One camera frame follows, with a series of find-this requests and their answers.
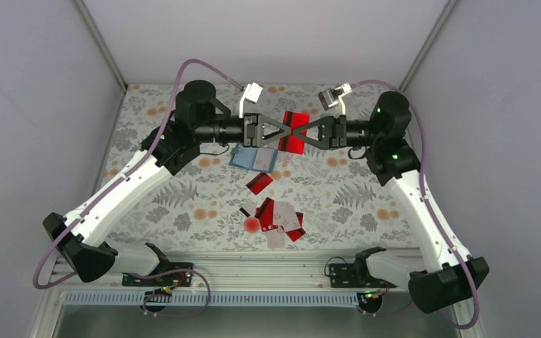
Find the red card with black stripe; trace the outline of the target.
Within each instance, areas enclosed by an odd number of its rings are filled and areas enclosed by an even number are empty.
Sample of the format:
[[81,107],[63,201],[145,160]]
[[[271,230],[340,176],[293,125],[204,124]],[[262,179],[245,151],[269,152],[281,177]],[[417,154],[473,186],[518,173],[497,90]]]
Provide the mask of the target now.
[[288,136],[280,139],[278,149],[287,153],[301,155],[304,153],[305,142],[297,137],[294,131],[310,122],[310,116],[305,113],[285,111],[282,123],[291,128]]

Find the blue leather card holder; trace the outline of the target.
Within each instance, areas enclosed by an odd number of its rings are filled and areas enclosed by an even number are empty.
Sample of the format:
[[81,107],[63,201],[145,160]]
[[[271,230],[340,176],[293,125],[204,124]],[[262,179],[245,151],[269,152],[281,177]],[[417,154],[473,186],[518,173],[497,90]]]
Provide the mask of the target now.
[[231,150],[231,159],[229,164],[234,167],[244,168],[246,170],[261,173],[251,168],[257,149],[258,148],[256,147],[245,147],[242,144],[237,144]]

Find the white floral card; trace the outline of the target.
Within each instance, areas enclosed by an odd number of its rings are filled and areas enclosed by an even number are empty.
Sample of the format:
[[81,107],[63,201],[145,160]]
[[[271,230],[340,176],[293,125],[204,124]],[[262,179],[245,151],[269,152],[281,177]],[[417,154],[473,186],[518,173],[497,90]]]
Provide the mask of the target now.
[[262,173],[271,173],[275,166],[277,149],[258,148],[251,168]]
[[278,162],[282,167],[287,167],[293,160],[294,154],[289,152],[280,152],[278,155]]

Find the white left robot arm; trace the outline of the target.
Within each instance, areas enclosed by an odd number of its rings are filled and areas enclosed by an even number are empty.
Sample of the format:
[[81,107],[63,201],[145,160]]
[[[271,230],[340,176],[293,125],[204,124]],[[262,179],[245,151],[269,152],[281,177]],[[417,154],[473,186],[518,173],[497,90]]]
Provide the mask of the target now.
[[151,190],[201,155],[203,143],[261,147],[290,134],[287,125],[258,113],[231,110],[205,80],[175,91],[170,116],[142,141],[130,161],[95,195],[65,215],[51,213],[43,226],[58,252],[83,282],[107,273],[142,277],[161,284],[170,262],[151,243],[116,244],[106,238],[113,226]]

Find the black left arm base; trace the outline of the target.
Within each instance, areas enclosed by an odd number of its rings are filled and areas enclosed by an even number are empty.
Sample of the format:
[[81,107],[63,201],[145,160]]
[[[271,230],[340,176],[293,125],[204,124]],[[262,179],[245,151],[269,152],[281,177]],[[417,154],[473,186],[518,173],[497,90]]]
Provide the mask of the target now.
[[154,269],[145,277],[138,274],[123,274],[122,285],[124,287],[189,287],[192,281],[194,264],[191,262],[173,262],[157,246],[146,243],[149,250],[156,255],[158,262]]

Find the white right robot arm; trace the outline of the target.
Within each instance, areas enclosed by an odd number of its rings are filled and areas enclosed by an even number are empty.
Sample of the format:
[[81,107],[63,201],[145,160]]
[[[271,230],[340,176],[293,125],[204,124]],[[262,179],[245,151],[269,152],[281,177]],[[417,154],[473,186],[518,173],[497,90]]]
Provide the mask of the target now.
[[318,149],[363,148],[370,171],[407,216],[422,259],[398,257],[380,247],[366,249],[355,255],[348,273],[336,275],[332,285],[369,287],[383,281],[406,290],[424,313],[467,299],[478,310],[477,290],[490,268],[461,243],[433,201],[423,166],[404,138],[412,117],[408,99],[399,92],[384,92],[368,120],[348,120],[346,94],[344,89],[320,92],[323,108],[338,108],[340,114],[295,128],[292,134]]

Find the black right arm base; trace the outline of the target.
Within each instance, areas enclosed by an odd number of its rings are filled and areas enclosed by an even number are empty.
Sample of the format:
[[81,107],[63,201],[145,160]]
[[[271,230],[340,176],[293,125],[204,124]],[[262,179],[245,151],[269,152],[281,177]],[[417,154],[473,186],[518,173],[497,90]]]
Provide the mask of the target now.
[[351,263],[329,263],[325,267],[325,274],[329,278],[330,286],[335,289],[395,287],[384,280],[358,274]]

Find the white floral card on table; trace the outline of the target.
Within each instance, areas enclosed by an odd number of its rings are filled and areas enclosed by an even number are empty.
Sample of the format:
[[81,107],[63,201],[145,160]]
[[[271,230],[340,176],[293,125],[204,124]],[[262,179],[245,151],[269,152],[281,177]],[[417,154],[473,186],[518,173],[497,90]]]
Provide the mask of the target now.
[[293,160],[294,154],[289,152],[280,152],[278,155],[278,162],[282,167],[287,167]]

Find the white card with red circle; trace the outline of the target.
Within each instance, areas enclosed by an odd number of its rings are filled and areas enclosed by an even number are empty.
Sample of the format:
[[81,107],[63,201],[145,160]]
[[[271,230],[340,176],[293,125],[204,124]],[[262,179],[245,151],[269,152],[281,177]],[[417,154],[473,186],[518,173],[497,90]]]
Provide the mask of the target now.
[[246,209],[245,207],[241,207],[240,212],[245,216],[243,226],[246,232],[256,233],[261,229],[260,221],[256,217],[256,211],[252,211],[252,210]]

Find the aluminium rail frame front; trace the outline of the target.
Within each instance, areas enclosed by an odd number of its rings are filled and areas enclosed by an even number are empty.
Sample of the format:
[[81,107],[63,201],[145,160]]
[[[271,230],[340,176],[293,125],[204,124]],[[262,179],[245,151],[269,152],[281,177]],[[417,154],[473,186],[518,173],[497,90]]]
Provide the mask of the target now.
[[[345,250],[278,250],[278,251],[169,251],[170,261],[194,264],[194,270],[209,282],[212,291],[314,292],[329,291],[324,275],[326,261],[333,256],[352,262],[361,249]],[[390,249],[394,255],[414,262],[425,270],[419,249]],[[57,258],[47,282],[71,273],[71,267]],[[84,283],[72,277],[60,283],[66,289],[121,289],[122,273],[107,273],[98,280]]]

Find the aluminium corner post left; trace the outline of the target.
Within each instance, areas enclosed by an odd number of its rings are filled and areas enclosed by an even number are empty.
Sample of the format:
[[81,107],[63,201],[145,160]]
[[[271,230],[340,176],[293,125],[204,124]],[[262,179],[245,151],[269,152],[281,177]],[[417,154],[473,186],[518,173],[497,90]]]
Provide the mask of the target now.
[[73,4],[75,5],[78,13],[80,14],[80,17],[83,23],[85,24],[91,38],[96,44],[96,47],[100,55],[103,57],[104,62],[109,69],[109,72],[114,77],[117,85],[122,90],[122,93],[125,94],[127,92],[128,84],[125,81],[117,63],[115,62],[110,49],[107,47],[106,42],[104,41],[104,38],[102,34],[100,33],[99,28],[97,27],[97,24],[92,14],[90,13],[85,1],[73,0]]

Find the aluminium corner post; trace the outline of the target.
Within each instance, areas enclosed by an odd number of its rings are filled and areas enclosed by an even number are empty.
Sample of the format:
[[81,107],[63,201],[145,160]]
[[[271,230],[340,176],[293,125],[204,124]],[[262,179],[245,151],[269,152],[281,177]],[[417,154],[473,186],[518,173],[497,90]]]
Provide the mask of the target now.
[[430,50],[433,47],[436,39],[439,37],[442,29],[446,25],[449,17],[454,12],[455,8],[458,6],[459,0],[447,0],[444,4],[444,7],[440,11],[436,21],[434,22],[431,30],[428,33],[428,36],[425,38],[421,48],[419,49],[416,57],[414,58],[412,64],[407,70],[404,79],[399,85],[399,88],[402,91],[406,91],[409,85],[412,83],[413,79],[416,76],[419,68],[422,66],[425,58],[428,56]]
[[100,33],[99,28],[97,27],[97,24],[92,14],[90,13],[85,1],[73,0],[73,4],[75,5],[78,13],[80,14],[80,17],[83,23],[85,24],[91,38],[96,44],[96,47],[100,55],[103,57],[104,62],[109,69],[109,72],[114,77],[117,85],[122,90],[122,93],[125,94],[127,92],[128,84],[125,81],[117,63],[115,62],[110,49],[107,47],[106,42],[104,41],[104,38],[102,34]]

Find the aluminium corner post right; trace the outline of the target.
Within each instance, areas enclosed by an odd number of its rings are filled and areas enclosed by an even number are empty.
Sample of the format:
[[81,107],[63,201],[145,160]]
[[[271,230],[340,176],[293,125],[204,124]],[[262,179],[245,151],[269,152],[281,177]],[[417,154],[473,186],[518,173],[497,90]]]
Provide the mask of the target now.
[[407,70],[404,79],[399,85],[399,88],[402,91],[406,91],[409,85],[412,83],[413,79],[416,76],[419,68],[422,66],[425,58],[428,56],[430,50],[433,47],[436,39],[439,37],[442,29],[446,25],[449,17],[454,12],[455,8],[458,6],[459,0],[447,0],[444,4],[444,7],[440,11],[436,21],[434,22],[431,30],[428,33],[428,36],[425,38],[421,48],[419,49],[416,57],[414,58],[412,64]]

